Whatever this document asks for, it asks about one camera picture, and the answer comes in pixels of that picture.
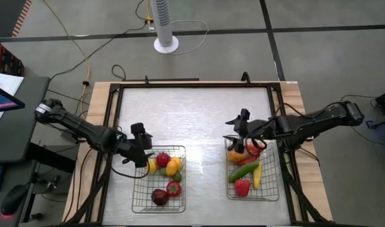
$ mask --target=white tower fan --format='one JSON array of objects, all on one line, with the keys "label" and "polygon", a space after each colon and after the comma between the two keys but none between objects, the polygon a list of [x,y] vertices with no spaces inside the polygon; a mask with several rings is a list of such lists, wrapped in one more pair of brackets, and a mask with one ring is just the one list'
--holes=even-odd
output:
[{"label": "white tower fan", "polygon": [[167,0],[150,0],[157,39],[153,46],[162,54],[170,54],[179,47],[179,40],[172,35]]}]

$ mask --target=white paper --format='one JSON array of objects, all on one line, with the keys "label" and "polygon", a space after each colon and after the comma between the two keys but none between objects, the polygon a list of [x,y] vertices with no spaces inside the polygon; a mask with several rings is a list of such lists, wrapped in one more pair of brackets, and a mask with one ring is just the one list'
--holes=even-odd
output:
[{"label": "white paper", "polygon": [[18,87],[21,85],[21,82],[23,82],[23,79],[24,78],[19,76],[10,76],[0,73],[0,89],[14,96]]}]

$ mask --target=metal wire basket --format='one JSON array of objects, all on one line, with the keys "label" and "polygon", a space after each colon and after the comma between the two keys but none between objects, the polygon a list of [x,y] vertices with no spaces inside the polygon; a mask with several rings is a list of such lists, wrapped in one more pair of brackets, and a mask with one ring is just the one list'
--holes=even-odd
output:
[{"label": "metal wire basket", "polygon": [[[148,174],[142,179],[135,179],[134,192],[132,201],[132,211],[135,213],[181,213],[186,209],[186,148],[183,146],[154,146],[146,153],[153,153],[151,158],[156,158],[160,153],[167,153],[170,157],[178,157],[182,161],[182,169],[180,173],[182,180],[181,193],[177,197],[170,197],[164,206],[157,206],[151,200],[151,193],[155,189],[166,190],[166,186],[170,181],[170,177],[164,177],[160,174],[159,169],[154,174]],[[146,173],[146,168],[136,168],[135,176],[142,176]]]},{"label": "metal wire basket", "polygon": [[225,140],[226,150],[226,195],[232,200],[243,201],[277,201],[280,197],[278,191],[278,183],[276,179],[276,162],[275,153],[278,152],[275,141],[267,143],[267,148],[260,154],[258,161],[263,164],[263,171],[261,174],[260,188],[255,189],[253,185],[252,173],[242,177],[244,180],[250,181],[250,191],[247,197],[239,197],[235,192],[235,184],[228,182],[228,176],[239,167],[239,165],[228,161],[228,146],[231,141]]}]

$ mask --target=concrete floor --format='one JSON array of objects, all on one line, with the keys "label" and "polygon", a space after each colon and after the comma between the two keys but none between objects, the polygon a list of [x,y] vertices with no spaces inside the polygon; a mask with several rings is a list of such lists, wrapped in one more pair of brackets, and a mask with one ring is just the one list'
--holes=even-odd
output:
[{"label": "concrete floor", "polygon": [[[134,16],[137,0],[49,1],[72,35],[120,33],[140,26]],[[205,20],[211,29],[264,28],[257,0],[169,0],[173,20]],[[385,24],[385,1],[266,1],[275,28]],[[146,6],[140,14],[145,15]],[[180,25],[175,30],[203,29]],[[41,0],[34,0],[19,37],[64,35]],[[202,36],[179,37],[180,51],[200,43]],[[379,96],[385,92],[385,30],[276,33],[276,44],[285,77],[299,81],[308,111],[318,110],[346,94]],[[254,80],[278,80],[267,34],[209,35],[194,52],[180,56],[160,55],[153,50],[154,38],[114,40],[90,59],[92,82],[117,80],[113,64],[120,64],[128,79],[200,78],[240,79],[247,71]],[[90,53],[106,40],[78,43]],[[5,43],[23,60],[27,76],[52,76],[82,60],[70,41]],[[57,77],[50,89],[81,96],[86,65]],[[69,111],[76,101],[60,98]],[[376,113],[369,100],[352,98],[366,119]],[[357,128],[375,140],[378,132]],[[38,125],[33,137],[42,144],[68,144],[59,132]],[[338,223],[385,226],[385,146],[369,143],[347,127],[325,132],[315,140],[331,212]],[[42,206],[37,201],[35,209]]]}]

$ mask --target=monitor screen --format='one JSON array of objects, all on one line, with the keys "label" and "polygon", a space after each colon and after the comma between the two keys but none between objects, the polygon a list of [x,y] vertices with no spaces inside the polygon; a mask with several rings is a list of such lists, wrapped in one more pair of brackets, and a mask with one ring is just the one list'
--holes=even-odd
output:
[{"label": "monitor screen", "polygon": [[24,103],[0,89],[0,112],[23,108]]}]

